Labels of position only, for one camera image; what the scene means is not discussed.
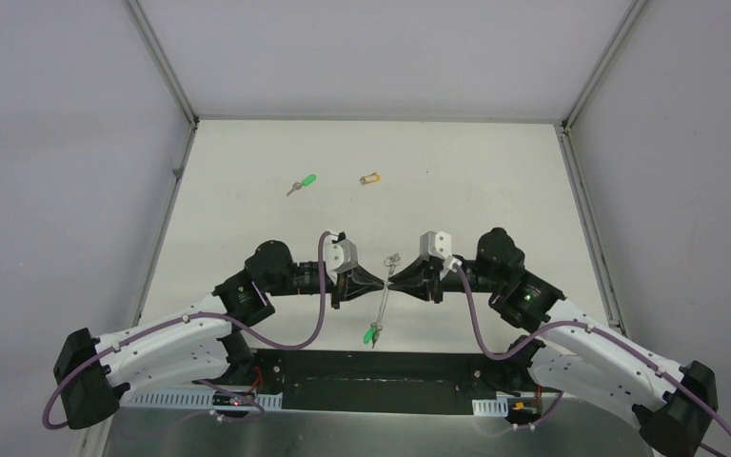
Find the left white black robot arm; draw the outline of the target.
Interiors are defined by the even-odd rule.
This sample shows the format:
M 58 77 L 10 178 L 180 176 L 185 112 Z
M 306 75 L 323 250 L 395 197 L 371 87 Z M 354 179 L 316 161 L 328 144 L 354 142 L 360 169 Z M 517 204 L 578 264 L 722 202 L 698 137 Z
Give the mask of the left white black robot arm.
M 224 379 L 241 385 L 252 372 L 245 337 L 279 350 L 300 350 L 320 335 L 326 310 L 371 292 L 384 280 L 361 267 L 356 246 L 345 234 L 324 232 L 314 261 L 296 262 L 287 244 L 258 246 L 242 269 L 199 301 L 145 325 L 99 336 L 88 328 L 70 333 L 53 366 L 57 384 L 42 413 L 47 429 L 92 427 L 120 406 L 155 389 Z M 319 310 L 302 343 L 277 343 L 254 330 L 275 312 L 278 296 L 316 295 Z M 50 419 L 61 404 L 65 419 Z

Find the large wire keyring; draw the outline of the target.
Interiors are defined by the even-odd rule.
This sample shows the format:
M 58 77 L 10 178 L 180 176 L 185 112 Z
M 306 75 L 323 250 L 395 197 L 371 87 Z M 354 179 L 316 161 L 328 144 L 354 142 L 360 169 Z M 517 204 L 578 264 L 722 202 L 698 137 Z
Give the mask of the large wire keyring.
M 395 273 L 397 267 L 401 264 L 401 261 L 402 261 L 402 258 L 401 258 L 401 255 L 399 252 L 395 252 L 385 258 L 384 265 L 387 268 L 387 275 L 385 278 L 384 287 L 383 287 L 382 296 L 381 296 L 381 302 L 380 302 L 380 306 L 378 309 L 377 318 L 375 321 L 375 324 L 377 325 L 378 328 L 382 325 L 382 321 L 385 316 L 388 296 L 390 293 L 390 290 L 388 288 L 389 284 L 390 284 L 390 277 Z

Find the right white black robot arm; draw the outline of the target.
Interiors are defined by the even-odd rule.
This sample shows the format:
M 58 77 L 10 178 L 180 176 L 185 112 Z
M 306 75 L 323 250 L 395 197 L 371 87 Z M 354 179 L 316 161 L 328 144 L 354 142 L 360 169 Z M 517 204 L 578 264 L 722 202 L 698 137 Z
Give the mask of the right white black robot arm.
M 452 251 L 449 234 L 429 231 L 419 257 L 393 274 L 388 287 L 423 301 L 465 295 L 479 348 L 504 362 L 506 384 L 552 388 L 605 410 L 635 428 L 663 456 L 693 456 L 718 410 L 714 372 L 694 361 L 682 365 L 643 348 L 592 318 L 564 293 L 524 265 L 524 252 L 503 228 L 481 236 L 476 255 Z M 525 335 L 507 351 L 488 349 L 475 296 Z

